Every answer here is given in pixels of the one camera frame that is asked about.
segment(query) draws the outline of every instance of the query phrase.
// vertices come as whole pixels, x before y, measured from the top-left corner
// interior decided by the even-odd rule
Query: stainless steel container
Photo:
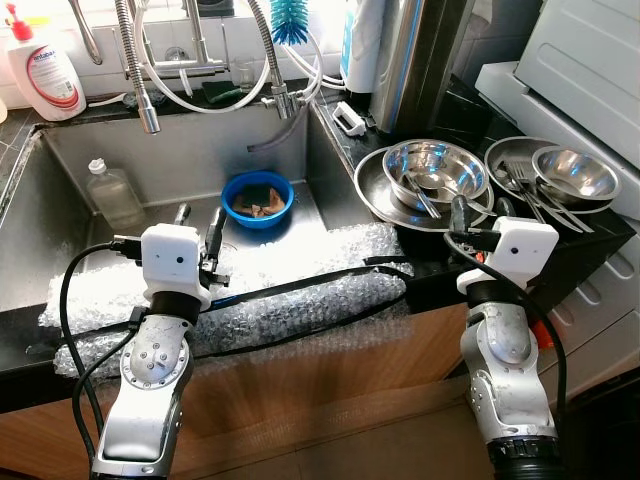
[[[387,133],[431,128],[473,1],[387,0],[370,112]]]
[[[547,147],[533,154],[533,168],[545,191],[560,203],[575,207],[609,202],[620,193],[615,171],[603,160],[564,147]]]
[[[389,181],[382,168],[382,152],[367,155],[353,174],[353,183],[364,204],[379,218],[412,230],[421,232],[446,232],[449,230],[451,213],[443,211],[442,218],[431,218],[402,203],[391,190]],[[494,206],[491,186],[476,198],[487,210]],[[471,226],[482,223],[487,215],[471,210]]]
[[[457,194],[474,199],[489,187],[484,164],[472,153],[439,140],[409,140],[391,147],[382,159],[382,168],[391,189],[405,205],[423,211],[417,195],[404,183],[407,172],[435,177]],[[438,209],[447,209],[454,195],[434,189],[425,193]]]

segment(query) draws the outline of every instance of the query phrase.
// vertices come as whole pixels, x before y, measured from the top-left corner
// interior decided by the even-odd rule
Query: red bottle cap
[[[25,41],[33,38],[33,30],[28,23],[23,22],[16,16],[16,6],[13,3],[7,3],[7,10],[13,16],[11,31],[16,40]]]
[[[538,350],[546,350],[547,348],[553,348],[553,340],[551,335],[545,328],[541,320],[536,319],[531,326],[531,331],[536,336],[538,341]]]

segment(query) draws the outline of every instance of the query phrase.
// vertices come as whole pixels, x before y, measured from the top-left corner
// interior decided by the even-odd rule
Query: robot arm
[[[181,396],[193,371],[187,341],[198,314],[211,304],[211,281],[228,283],[212,273],[225,215],[216,212],[207,249],[200,253],[195,228],[159,224],[142,235],[142,269],[151,306],[120,360],[121,386],[109,412],[92,466],[103,478],[169,476],[181,425]]]
[[[553,227],[514,217],[498,218],[488,233],[494,245],[485,265],[521,288],[542,271],[558,241]],[[512,290],[479,269],[461,274],[457,284],[470,307],[460,341],[471,379],[468,397],[495,478],[564,478],[558,434],[538,378],[538,344],[524,308]]]

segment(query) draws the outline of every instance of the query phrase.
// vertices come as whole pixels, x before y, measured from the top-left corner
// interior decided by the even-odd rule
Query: bubble wrap
[[[274,342],[316,327],[334,324],[368,308],[394,300],[404,291],[405,284],[399,278],[371,272],[216,310],[200,315],[192,342],[193,353],[197,357]],[[394,315],[405,314],[404,310],[397,309],[387,309],[384,315],[383,313],[385,312],[379,314],[379,318],[389,322],[389,325]],[[389,337],[389,325],[382,326],[378,332],[378,340]],[[87,365],[95,362],[122,340],[125,334],[126,332],[96,335],[79,340],[77,348],[83,362]],[[321,344],[319,348],[344,348],[346,345],[356,348],[369,345],[372,339],[371,336],[360,339],[352,336],[336,337],[325,345]],[[117,375],[117,358],[119,357],[114,356],[105,362],[94,376]],[[77,376],[66,345],[56,352],[54,365],[56,373],[60,375]]]
[[[328,232],[314,238],[298,238],[262,245],[237,252],[223,249],[218,272],[232,275],[228,288],[217,287],[214,298],[250,292],[322,273],[362,266],[370,256],[402,255],[392,226],[373,223]],[[388,264],[412,274],[409,264]],[[76,276],[68,299],[72,332],[125,322],[134,305],[148,304],[142,297],[146,288],[142,270],[134,264],[122,264]],[[62,278],[51,282],[49,303],[40,316],[40,324],[59,326],[58,298]],[[402,280],[392,275],[370,272],[350,275],[336,281],[305,289],[251,300],[200,316],[192,343],[194,353],[206,355],[273,342],[309,329],[330,325],[370,307],[393,300],[404,293]],[[390,341],[407,335],[406,308],[390,308],[357,326],[340,328],[339,333],[324,333],[313,339],[248,354],[251,361],[265,361],[283,355],[298,355],[317,350],[333,351],[361,348],[375,342]],[[93,363],[124,337],[125,333],[99,335],[78,341],[85,364]],[[208,359],[210,368],[233,365],[235,357]],[[105,362],[94,376],[118,375],[118,358]],[[54,359],[56,372],[77,376],[67,347]]]
[[[392,225],[370,223],[316,235],[269,243],[236,251],[224,248],[217,272],[231,275],[228,288],[214,286],[214,298],[260,290],[327,272],[364,265],[373,256],[402,255]],[[409,275],[409,264],[389,264]],[[47,307],[39,317],[43,327],[60,326],[62,276],[49,285]],[[113,323],[126,322],[135,305],[148,305],[142,296],[146,284],[142,269],[133,262],[74,276],[67,310],[72,333],[86,332]]]

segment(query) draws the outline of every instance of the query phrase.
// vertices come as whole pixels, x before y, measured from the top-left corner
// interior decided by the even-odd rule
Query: white label
[[[37,49],[27,60],[31,84],[42,98],[58,108],[74,108],[78,103],[78,90],[68,74],[71,69],[69,59],[59,57],[49,45]]]

